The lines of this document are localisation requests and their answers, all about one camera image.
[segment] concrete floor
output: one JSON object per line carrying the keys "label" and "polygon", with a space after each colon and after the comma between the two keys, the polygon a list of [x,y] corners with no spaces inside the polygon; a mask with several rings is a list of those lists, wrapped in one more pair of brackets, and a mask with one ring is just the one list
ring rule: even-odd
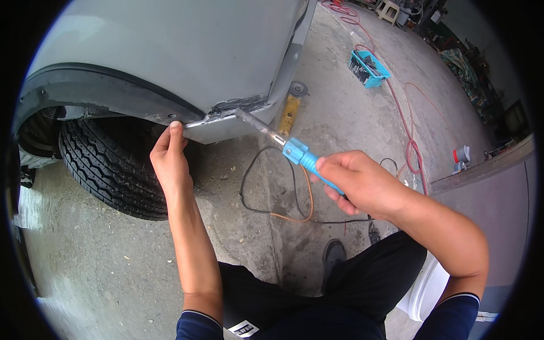
{"label": "concrete floor", "polygon": [[[413,32],[402,32],[366,10],[357,11],[380,60],[392,73],[405,115],[409,110],[403,86],[413,82],[442,111],[458,145],[471,147],[471,164],[483,161],[482,151],[491,148],[487,132],[436,52]],[[357,26],[317,6],[295,76],[308,85],[310,96],[302,101],[292,135],[320,154],[361,149],[378,162],[393,158],[400,167],[407,137],[391,92],[385,85],[365,89],[347,68],[348,55],[359,42],[369,43]],[[452,172],[452,150],[458,145],[421,94],[410,89],[408,97],[428,182],[445,177]],[[352,257],[370,246],[368,224],[349,224],[344,230],[343,224],[287,222],[243,209],[238,197],[243,172],[267,145],[262,136],[253,134],[188,147],[197,202],[220,261],[245,265],[262,280],[316,296],[326,242],[339,238]],[[384,166],[394,171],[391,165]],[[295,171],[301,208],[308,211],[304,176]],[[419,177],[408,169],[400,179],[422,190]],[[261,155],[246,190],[254,207],[299,217],[287,161],[278,152]],[[346,218],[320,185],[314,185],[313,192],[314,218]],[[20,210],[43,296],[39,303],[60,334],[67,339],[174,337],[183,292],[168,222],[142,221],[109,208],[80,187],[62,163],[40,169],[32,190],[22,188]],[[397,230],[387,222],[376,225],[382,237]],[[395,309],[386,320],[387,337],[412,338],[420,325]],[[227,339],[236,338],[225,334]]]}

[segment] yellow angle grinder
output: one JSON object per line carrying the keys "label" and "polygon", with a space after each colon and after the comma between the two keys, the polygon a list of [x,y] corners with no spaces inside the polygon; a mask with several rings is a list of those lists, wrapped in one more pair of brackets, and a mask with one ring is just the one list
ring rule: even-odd
{"label": "yellow angle grinder", "polygon": [[285,109],[281,115],[280,120],[280,134],[287,137],[293,123],[295,121],[296,112],[299,110],[299,105],[303,96],[308,94],[308,87],[303,82],[292,82],[289,88],[289,95],[287,96],[287,103]]}

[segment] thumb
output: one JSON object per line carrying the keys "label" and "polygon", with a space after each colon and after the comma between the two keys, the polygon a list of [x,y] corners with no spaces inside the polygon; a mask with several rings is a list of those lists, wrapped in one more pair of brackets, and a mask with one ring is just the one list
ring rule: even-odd
{"label": "thumb", "polygon": [[353,183],[355,172],[348,170],[334,159],[321,157],[316,162],[317,172],[327,181],[345,191]]}
{"label": "thumb", "polygon": [[183,127],[181,122],[175,120],[170,123],[170,145],[168,151],[172,150],[176,153],[183,152]]}

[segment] white stool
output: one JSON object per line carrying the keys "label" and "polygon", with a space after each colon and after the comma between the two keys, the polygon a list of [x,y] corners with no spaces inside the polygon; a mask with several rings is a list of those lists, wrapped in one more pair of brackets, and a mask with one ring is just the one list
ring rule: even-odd
{"label": "white stool", "polygon": [[381,1],[376,7],[376,13],[378,13],[378,18],[385,19],[391,23],[395,24],[397,16],[399,15],[399,7],[395,3],[389,0]]}

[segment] black pants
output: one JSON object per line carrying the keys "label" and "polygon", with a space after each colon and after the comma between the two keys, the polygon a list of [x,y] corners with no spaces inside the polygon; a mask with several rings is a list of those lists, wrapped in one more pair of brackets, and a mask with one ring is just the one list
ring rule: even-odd
{"label": "black pants", "polygon": [[224,327],[247,320],[258,334],[294,312],[315,305],[343,306],[371,317],[385,338],[386,315],[412,286],[426,249],[404,231],[372,245],[332,270],[325,295],[309,298],[263,282],[240,265],[219,263],[223,283]]}

